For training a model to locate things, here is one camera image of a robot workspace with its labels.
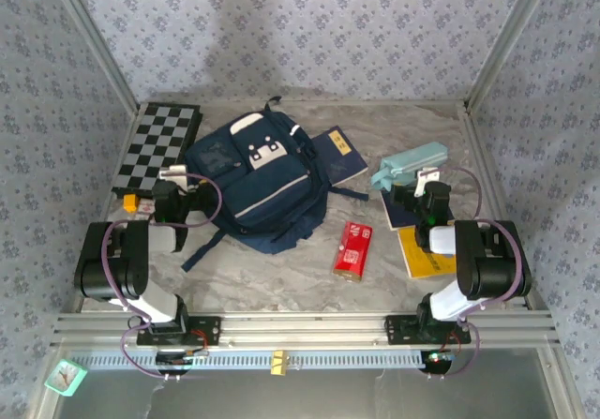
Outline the light blue pencil case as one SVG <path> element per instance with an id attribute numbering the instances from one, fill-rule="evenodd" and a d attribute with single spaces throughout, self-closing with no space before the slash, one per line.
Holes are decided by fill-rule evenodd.
<path id="1" fill-rule="evenodd" d="M 425 167 L 439 167 L 448 159 L 448 149 L 439 142 L 430 142 L 410 150 L 383 157 L 379 169 L 371 176 L 371 187 L 389 191 L 394 184 L 409 185 L 416 172 Z"/>

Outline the navy blue student backpack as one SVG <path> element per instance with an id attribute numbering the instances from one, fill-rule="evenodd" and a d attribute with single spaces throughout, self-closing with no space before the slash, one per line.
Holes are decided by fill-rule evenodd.
<path id="1" fill-rule="evenodd" d="M 209 179 L 217 226 L 211 240 L 182 265 L 193 266 L 225 236 L 275 255 L 307 240 L 324 221 L 330 193 L 360 201 L 368 195 L 334 187 L 312 139 L 270 106 L 247 112 L 193 143 L 184 158 L 188 180 Z"/>

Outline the yellow cartoon cover book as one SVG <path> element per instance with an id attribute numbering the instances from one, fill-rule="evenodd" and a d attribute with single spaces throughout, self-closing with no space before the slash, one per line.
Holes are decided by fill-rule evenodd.
<path id="1" fill-rule="evenodd" d="M 410 278 L 454 276 L 457 271 L 456 257 L 425 252 L 415 240 L 415 227 L 397 230 L 402 256 Z"/>

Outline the red rectangular box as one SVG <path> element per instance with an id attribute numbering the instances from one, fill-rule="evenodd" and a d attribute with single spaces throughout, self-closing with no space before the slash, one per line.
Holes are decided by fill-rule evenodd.
<path id="1" fill-rule="evenodd" d="M 368 225 L 346 222 L 334 260 L 334 274 L 352 282 L 362 280 L 372 234 Z"/>

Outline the folding chessboard box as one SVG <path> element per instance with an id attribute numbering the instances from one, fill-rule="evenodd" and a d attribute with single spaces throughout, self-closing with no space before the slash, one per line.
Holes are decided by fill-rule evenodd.
<path id="1" fill-rule="evenodd" d="M 119 199 L 128 194 L 151 198 L 159 172 L 183 163 L 202 119 L 198 105 L 150 102 L 142 107 L 112 192 Z"/>

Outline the green alarm clock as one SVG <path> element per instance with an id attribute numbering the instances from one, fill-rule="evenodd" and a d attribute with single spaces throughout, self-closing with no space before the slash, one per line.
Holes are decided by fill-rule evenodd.
<path id="1" fill-rule="evenodd" d="M 44 382 L 46 388 L 62 397 L 72 397 L 88 374 L 81 365 L 61 359 Z"/>

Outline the aluminium side rail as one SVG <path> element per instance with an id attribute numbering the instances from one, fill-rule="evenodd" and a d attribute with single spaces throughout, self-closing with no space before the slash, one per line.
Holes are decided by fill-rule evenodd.
<path id="1" fill-rule="evenodd" d="M 500 220 L 507 220 L 508 213 L 506 211 L 502 187 L 494 180 L 492 170 L 493 163 L 479 136 L 476 124 L 462 101 L 456 103 L 456 109 L 461 133 L 469 148 L 473 171 L 481 185 L 483 206 L 480 217 L 493 219 L 497 222 Z M 513 309 L 520 305 L 525 306 L 529 310 L 548 309 L 540 294 L 535 290 L 535 287 L 531 287 L 529 293 L 521 301 L 518 301 L 517 298 L 513 298 L 511 300 L 491 304 L 488 307 Z"/>

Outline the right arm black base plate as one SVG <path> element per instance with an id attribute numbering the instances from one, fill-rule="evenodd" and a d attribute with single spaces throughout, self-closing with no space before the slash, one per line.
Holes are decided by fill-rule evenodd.
<path id="1" fill-rule="evenodd" d="M 470 344 L 469 331 L 455 322 L 420 320 L 416 315 L 389 315 L 384 329 L 389 345 Z"/>

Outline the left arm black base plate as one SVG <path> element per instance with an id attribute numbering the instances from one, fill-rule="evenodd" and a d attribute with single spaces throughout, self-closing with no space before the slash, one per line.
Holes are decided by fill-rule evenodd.
<path id="1" fill-rule="evenodd" d="M 221 318 L 191 316 L 184 324 L 153 323 L 148 330 L 138 333 L 138 346 L 175 346 L 204 348 L 219 343 Z"/>

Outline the aluminium mounting rail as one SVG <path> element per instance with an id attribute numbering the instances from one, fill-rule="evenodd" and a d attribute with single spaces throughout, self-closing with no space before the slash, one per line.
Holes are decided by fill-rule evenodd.
<path id="1" fill-rule="evenodd" d="M 221 313 L 219 351 L 368 350 L 388 345 L 385 312 L 230 312 Z M 547 310 L 487 310 L 469 318 L 484 349 L 557 346 L 560 340 Z M 127 330 L 121 312 L 62 314 L 51 345 L 68 349 L 114 349 Z"/>

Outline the aluminium frame post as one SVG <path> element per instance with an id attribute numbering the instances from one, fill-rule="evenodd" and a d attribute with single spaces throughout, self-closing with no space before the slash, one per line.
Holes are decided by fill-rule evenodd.
<path id="1" fill-rule="evenodd" d="M 541 0 L 516 0 L 507 19 L 496 37 L 481 70 L 465 99 L 467 113 L 473 114 L 480 108 L 489 89 L 497 79 L 504 63 L 510 56 L 523 30 Z"/>
<path id="2" fill-rule="evenodd" d="M 113 58 L 109 46 L 100 34 L 85 2 L 83 0 L 61 1 L 124 108 L 131 114 L 136 113 L 139 109 L 139 104 L 130 90 L 125 76 Z"/>

